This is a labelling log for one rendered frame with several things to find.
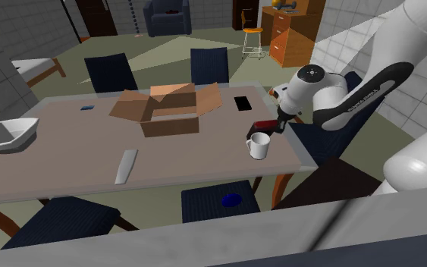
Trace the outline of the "dark red box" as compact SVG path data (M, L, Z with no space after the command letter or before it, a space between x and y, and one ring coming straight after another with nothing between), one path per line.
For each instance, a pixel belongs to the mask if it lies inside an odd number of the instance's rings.
M249 140L254 133L264 133L271 136L273 133L282 134L283 131L278 120L257 121L252 124L246 139Z

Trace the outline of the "white mug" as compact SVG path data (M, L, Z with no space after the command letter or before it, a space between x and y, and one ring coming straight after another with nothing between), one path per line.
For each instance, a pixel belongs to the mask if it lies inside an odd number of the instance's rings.
M246 141L250 156L257 160L265 159L270 142L271 139L268 134L262 132L253 133Z

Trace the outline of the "black phone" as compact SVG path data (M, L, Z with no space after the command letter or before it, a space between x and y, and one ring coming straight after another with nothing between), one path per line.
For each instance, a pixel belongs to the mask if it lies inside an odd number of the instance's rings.
M234 101L239 111L249 111L252 106L246 96L235 96Z

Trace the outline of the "dark blue dining chair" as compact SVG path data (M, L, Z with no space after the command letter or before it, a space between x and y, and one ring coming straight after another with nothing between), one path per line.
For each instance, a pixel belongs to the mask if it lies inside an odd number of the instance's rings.
M328 73L317 65L298 70L282 93L278 113L296 115L305 102L313 103L312 123L291 123L317 165L339 157L385 97L392 80L372 78L364 83L355 73Z
M191 81L196 85L228 83L228 50L226 47L190 50Z
M224 207L222 197L229 193L238 193L242 196L242 203L235 207ZM245 215L260 212L248 180L200 187L181 192L182 222L204 221L216 218L225 218L236 215Z
M96 93L138 90L124 53L84 59Z
M122 218L116 208L74 196L53 198L2 248L7 250L105 235L115 225L125 231L138 229Z

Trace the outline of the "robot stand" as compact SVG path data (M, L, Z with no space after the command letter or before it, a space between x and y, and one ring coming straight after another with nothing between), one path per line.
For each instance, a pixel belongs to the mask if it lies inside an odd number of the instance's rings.
M380 185L380 180L339 158L331 157L272 210L370 196Z

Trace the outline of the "orange wooden desk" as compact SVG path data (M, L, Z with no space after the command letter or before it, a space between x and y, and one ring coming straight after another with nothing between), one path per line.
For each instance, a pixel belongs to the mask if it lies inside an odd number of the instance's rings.
M294 8L261 7L261 43L281 67L309 63L326 0L281 0Z

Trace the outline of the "blue round disc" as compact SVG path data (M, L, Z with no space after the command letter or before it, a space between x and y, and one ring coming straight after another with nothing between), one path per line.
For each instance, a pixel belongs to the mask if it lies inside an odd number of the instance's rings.
M242 203L242 196L238 193L229 193L222 197L221 204L224 207L235 207Z

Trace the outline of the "orange stool with white legs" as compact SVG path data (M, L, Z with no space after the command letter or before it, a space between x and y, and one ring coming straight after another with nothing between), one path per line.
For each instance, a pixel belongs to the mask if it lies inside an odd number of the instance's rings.
M243 32L245 32L241 58L244 59L248 54L257 54L258 58L260 58L260 55L262 53L261 33L262 33L263 29L261 27L257 27L257 28L245 27L246 18L245 18L244 11L241 11L241 21L242 21L242 30L243 30ZM247 39L248 39L249 33L257 33L258 34L259 44L257 47L250 47L250 51L247 51L247 49L248 49Z

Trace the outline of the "open cardboard box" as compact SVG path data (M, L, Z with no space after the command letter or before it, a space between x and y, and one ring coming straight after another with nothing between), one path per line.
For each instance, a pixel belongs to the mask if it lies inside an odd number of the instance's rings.
M125 90L109 113L140 123L145 137L199 132L199 117L222 106L217 83L200 90L193 83L152 86L145 95Z

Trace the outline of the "dark wooden cabinet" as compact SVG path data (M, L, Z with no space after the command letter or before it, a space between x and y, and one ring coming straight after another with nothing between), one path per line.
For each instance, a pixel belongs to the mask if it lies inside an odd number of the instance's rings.
M232 28L256 28L259 0L232 0Z

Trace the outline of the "dark wooden door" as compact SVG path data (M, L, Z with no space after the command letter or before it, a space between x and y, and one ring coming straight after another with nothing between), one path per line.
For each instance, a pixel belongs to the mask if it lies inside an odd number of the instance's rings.
M117 36L108 0L75 0L91 37Z

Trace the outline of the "wooden dining table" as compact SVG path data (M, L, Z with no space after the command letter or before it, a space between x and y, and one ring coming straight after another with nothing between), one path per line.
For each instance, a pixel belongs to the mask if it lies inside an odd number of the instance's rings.
M246 134L254 121L276 117L275 104L258 83L218 88L222 106L199 117L198 133L163 137L145 137L140 123L112 117L118 92L44 99L30 111L39 119L37 138L22 152L0 154L0 203L316 168L290 128L272 137L265 159L253 159ZM235 96L246 96L252 109L239 111ZM81 111L86 105L94 108ZM129 149L138 149L133 169L126 184L115 185ZM18 226L0 212L0 229L13 235Z

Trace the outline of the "white angular bowl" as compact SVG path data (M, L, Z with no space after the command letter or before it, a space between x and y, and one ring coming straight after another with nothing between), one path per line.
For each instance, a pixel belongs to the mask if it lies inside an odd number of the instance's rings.
M0 154L24 151L37 138L38 118L0 121Z

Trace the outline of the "white bed with wooden frame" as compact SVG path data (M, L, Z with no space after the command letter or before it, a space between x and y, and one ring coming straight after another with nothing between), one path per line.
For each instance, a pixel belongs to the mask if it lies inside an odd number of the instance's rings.
M34 58L11 62L22 76L28 87L32 87L49 75L58 72L61 77L66 74L57 58Z

